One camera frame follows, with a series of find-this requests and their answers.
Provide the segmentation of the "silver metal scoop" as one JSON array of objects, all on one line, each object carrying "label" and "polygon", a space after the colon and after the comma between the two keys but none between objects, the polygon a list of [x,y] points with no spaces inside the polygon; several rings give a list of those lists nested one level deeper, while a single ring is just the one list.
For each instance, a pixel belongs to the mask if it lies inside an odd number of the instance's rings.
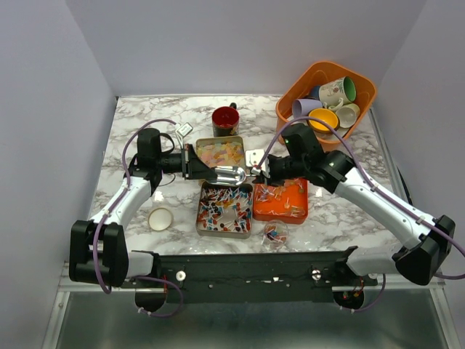
[{"label": "silver metal scoop", "polygon": [[247,180],[254,178],[253,174],[248,173],[244,168],[238,166],[218,166],[213,168],[217,175],[215,179],[206,180],[211,185],[223,185],[238,187]]}]

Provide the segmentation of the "gold tin of lollipops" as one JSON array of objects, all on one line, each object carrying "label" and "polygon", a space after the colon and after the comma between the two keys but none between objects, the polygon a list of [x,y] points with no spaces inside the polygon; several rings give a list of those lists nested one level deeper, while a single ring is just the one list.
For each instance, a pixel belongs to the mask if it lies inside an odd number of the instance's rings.
[{"label": "gold tin of lollipops", "polygon": [[195,227],[200,236],[247,239],[251,234],[254,189],[249,184],[238,187],[201,186]]}]

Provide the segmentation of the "clear glass jar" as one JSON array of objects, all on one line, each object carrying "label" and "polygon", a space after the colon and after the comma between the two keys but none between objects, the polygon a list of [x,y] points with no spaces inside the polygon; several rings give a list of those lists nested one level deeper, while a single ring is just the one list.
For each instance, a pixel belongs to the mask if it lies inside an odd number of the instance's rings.
[{"label": "clear glass jar", "polygon": [[288,236],[287,224],[280,220],[271,220],[262,230],[262,246],[267,252],[277,252],[286,245]]}]

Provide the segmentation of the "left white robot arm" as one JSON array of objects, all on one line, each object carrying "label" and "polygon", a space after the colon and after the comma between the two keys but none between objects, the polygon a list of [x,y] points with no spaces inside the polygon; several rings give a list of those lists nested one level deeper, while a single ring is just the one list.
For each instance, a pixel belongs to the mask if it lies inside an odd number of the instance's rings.
[{"label": "left white robot arm", "polygon": [[89,220],[77,220],[70,230],[69,275],[72,281],[98,284],[105,293],[119,287],[129,271],[124,231],[137,210],[158,188],[164,174],[181,174],[188,180],[214,180],[216,172],[204,164],[191,144],[179,153],[163,151],[158,129],[143,127],[134,135],[137,152],[123,160],[121,187]]}]

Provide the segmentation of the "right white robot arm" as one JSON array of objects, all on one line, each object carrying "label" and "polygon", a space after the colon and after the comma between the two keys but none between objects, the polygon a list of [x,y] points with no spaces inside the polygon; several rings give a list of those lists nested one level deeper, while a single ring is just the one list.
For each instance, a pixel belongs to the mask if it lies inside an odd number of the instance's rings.
[{"label": "right white robot arm", "polygon": [[352,284],[371,273],[398,273],[426,286],[450,253],[455,223],[443,215],[422,212],[378,184],[360,166],[351,150],[324,151],[311,128],[298,118],[277,134],[288,150],[285,157],[264,152],[253,171],[257,182],[282,185],[285,180],[306,179],[358,206],[398,240],[384,248],[355,247],[334,267],[336,280]]}]

